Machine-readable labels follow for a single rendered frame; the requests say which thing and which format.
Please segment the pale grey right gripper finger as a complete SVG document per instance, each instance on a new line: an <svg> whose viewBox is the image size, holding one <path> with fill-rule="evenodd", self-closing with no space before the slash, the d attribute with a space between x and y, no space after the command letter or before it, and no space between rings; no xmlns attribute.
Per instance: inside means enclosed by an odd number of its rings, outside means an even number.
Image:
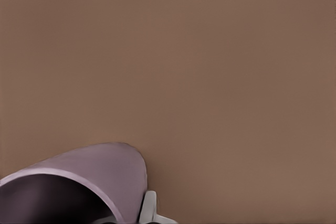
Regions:
<svg viewBox="0 0 336 224"><path fill-rule="evenodd" d="M148 190L143 198L139 224L178 224L175 220L157 214L157 194Z"/></svg>

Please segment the purple cup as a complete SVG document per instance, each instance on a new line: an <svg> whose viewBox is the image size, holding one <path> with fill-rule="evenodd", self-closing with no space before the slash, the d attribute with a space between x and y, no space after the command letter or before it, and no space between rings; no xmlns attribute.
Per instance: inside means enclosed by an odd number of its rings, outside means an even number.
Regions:
<svg viewBox="0 0 336 224"><path fill-rule="evenodd" d="M0 180L0 224L135 224L148 188L126 143L71 150Z"/></svg>

